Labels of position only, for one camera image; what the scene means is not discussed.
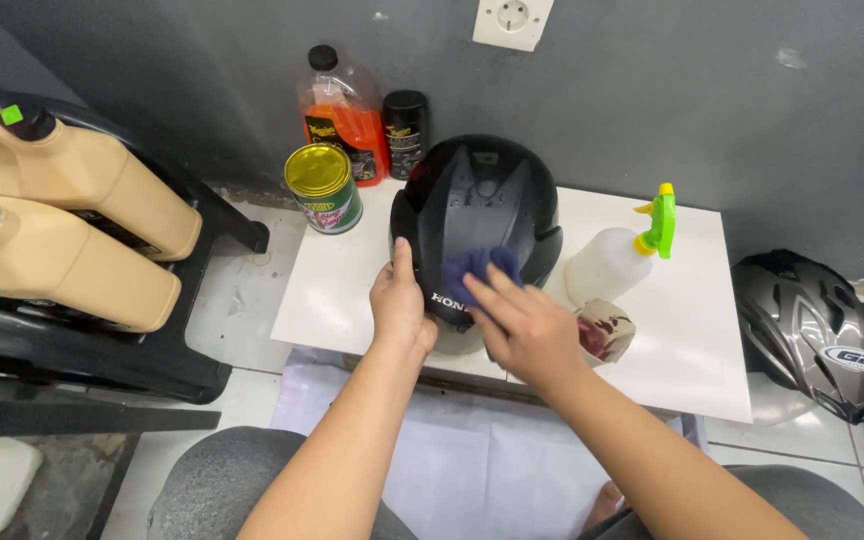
gray wall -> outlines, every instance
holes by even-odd
[[[723,213],[733,258],[788,247],[864,278],[864,1],[558,0],[534,53],[472,42],[476,6],[0,0],[0,25],[212,182],[280,188],[304,142],[294,80],[325,42],[426,92],[436,140],[521,142],[562,186],[673,182]]]

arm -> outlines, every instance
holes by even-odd
[[[491,286],[464,284],[494,317],[472,316],[498,363],[582,439],[655,538],[805,539],[702,450],[596,374],[579,355],[575,316],[543,291],[489,265]]]
[[[372,344],[308,439],[248,514],[238,540],[368,538],[399,428],[436,339],[408,242],[368,299]]]

gray helmet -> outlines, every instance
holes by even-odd
[[[832,268],[788,250],[731,269],[749,371],[864,422],[864,302]]]

gp helmet logo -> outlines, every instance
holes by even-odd
[[[853,347],[824,347],[819,350],[823,359],[840,366],[864,373],[864,350]]]
[[[452,300],[446,296],[440,296],[439,293],[432,293],[432,300],[442,304],[446,308],[451,308],[452,310],[458,310],[459,312],[464,312],[466,310],[466,305],[464,303],[459,303],[456,300]]]

beige jerrycan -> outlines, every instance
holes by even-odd
[[[118,139],[37,105],[0,112],[0,195],[63,209],[153,261],[195,247],[202,216]]]
[[[75,215],[0,197],[0,297],[38,313],[103,319],[123,332],[165,324],[182,284],[173,274]]]

